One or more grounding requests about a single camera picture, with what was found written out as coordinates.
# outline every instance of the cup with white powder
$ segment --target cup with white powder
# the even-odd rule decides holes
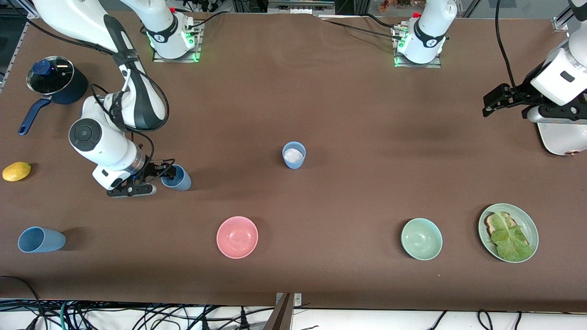
[[[285,164],[292,170],[299,169],[306,158],[306,148],[300,142],[289,142],[284,146],[282,155]]]

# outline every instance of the plate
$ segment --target plate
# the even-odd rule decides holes
[[[521,227],[522,233],[524,233],[524,236],[526,236],[526,240],[528,240],[528,243],[530,244],[530,247],[533,250],[532,254],[527,259],[524,259],[522,261],[508,261],[497,255],[497,248],[495,247],[495,244],[491,241],[491,237],[489,236],[489,232],[487,231],[487,226],[485,225],[485,219],[491,213],[495,212],[509,213],[512,219],[514,219],[515,222]],[[483,211],[481,217],[479,218],[479,237],[481,238],[481,242],[483,243],[487,251],[489,251],[499,260],[510,262],[512,264],[518,264],[520,262],[524,262],[532,258],[532,256],[536,253],[536,250],[538,249],[538,230],[536,229],[534,221],[532,221],[532,218],[530,218],[530,216],[521,208],[510,204],[493,204],[492,206],[486,208],[485,211]]]

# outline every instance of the saucepan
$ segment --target saucepan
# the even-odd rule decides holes
[[[68,105],[79,100],[87,90],[87,79],[73,63],[61,56],[50,56],[36,62],[26,76],[26,85],[41,95],[33,103],[18,129],[25,135],[31,129],[39,110],[51,103]]]

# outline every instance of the mint green bowl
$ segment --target mint green bowl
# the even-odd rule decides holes
[[[432,260],[442,249],[442,235],[436,225],[424,218],[408,221],[402,230],[402,246],[418,260]]]
[[[514,219],[515,222],[521,227],[522,233],[524,233],[524,236],[526,236],[526,240],[528,241],[530,247],[533,250],[532,254],[528,258],[522,261],[507,261],[506,259],[503,259],[499,255],[497,255],[497,248],[495,247],[493,241],[491,241],[491,237],[489,236],[489,232],[487,231],[487,226],[485,225],[485,219],[491,213],[495,212],[509,213],[512,219]],[[532,256],[534,256],[536,250],[538,249],[538,230],[536,229],[534,221],[532,221],[532,218],[530,218],[530,216],[521,208],[510,204],[493,204],[492,206],[486,208],[485,211],[483,211],[483,213],[481,213],[481,217],[479,218],[479,237],[481,238],[481,242],[483,243],[487,251],[489,251],[495,258],[498,258],[501,261],[510,262],[512,264],[519,264],[520,262],[524,262],[532,258]]]

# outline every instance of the blue lid knob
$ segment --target blue lid knob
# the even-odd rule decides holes
[[[48,60],[40,60],[33,64],[33,73],[36,75],[46,76],[51,73],[51,63]]]

